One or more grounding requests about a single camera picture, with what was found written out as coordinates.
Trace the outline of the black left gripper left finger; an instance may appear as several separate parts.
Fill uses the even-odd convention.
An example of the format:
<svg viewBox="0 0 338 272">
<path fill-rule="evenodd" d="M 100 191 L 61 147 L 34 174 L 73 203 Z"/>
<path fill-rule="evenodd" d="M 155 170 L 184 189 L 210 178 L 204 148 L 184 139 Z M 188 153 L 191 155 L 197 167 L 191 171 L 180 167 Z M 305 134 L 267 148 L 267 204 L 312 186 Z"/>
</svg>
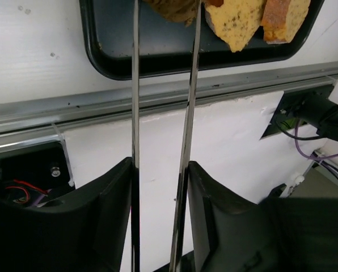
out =
<svg viewBox="0 0 338 272">
<path fill-rule="evenodd" d="M 0 271 L 119 271 L 131 173 L 125 158 L 41 207 L 0 199 Z"/>
</svg>

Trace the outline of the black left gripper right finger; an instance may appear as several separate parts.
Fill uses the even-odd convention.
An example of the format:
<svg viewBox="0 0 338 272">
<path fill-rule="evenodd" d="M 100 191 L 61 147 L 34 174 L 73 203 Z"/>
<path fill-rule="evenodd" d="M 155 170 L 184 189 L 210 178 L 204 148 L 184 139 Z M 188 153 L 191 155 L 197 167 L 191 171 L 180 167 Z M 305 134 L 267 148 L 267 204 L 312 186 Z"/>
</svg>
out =
<svg viewBox="0 0 338 272">
<path fill-rule="evenodd" d="M 253 203 L 189 164 L 197 271 L 338 271 L 338 198 Z"/>
</svg>

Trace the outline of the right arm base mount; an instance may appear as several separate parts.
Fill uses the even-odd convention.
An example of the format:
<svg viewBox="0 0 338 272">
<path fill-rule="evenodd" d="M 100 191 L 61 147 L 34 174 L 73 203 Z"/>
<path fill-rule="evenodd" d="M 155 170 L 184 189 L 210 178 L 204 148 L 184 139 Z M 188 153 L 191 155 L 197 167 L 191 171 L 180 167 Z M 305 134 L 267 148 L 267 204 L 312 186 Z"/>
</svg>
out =
<svg viewBox="0 0 338 272">
<path fill-rule="evenodd" d="M 294 129 L 298 118 L 298 112 L 304 106 L 305 101 L 313 96 L 321 96 L 327 99 L 334 88 L 334 85 L 328 84 L 284 93 L 262 138 L 281 133 L 281 130 L 278 127 L 286 132 Z"/>
</svg>

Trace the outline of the metal food tongs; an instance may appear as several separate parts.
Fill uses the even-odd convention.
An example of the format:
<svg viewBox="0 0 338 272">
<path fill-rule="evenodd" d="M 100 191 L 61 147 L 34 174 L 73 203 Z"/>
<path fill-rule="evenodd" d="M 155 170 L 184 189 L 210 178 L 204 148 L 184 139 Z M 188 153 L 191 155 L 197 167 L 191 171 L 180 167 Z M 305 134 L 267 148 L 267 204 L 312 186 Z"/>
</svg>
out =
<svg viewBox="0 0 338 272">
<path fill-rule="evenodd" d="M 196 1 L 196 27 L 192 50 L 188 100 L 185 112 L 183 140 L 169 271 L 181 270 L 184 225 L 189 181 L 193 121 L 196 102 L 198 59 L 201 36 L 201 1 Z M 131 183 L 131 271 L 140 271 L 140 2 L 134 1 L 132 53 L 132 183 Z"/>
</svg>

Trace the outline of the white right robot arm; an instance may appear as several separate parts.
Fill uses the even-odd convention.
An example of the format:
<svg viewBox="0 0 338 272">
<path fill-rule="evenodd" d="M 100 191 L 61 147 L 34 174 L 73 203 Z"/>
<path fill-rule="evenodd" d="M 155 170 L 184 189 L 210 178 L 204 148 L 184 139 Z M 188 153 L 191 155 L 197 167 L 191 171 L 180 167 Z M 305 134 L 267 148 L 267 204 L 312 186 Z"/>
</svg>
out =
<svg viewBox="0 0 338 272">
<path fill-rule="evenodd" d="M 304 99 L 294 115 L 317 128 L 317 135 L 338 142 L 338 104 L 320 95 Z"/>
</svg>

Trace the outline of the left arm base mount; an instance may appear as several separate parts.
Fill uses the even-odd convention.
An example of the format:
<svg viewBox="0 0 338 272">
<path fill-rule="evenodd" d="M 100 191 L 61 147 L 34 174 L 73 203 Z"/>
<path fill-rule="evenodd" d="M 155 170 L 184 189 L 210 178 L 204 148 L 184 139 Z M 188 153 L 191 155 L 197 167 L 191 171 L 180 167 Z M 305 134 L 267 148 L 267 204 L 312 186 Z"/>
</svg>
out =
<svg viewBox="0 0 338 272">
<path fill-rule="evenodd" d="M 2 200 L 22 207 L 37 206 L 74 189 L 59 142 L 0 153 Z"/>
</svg>

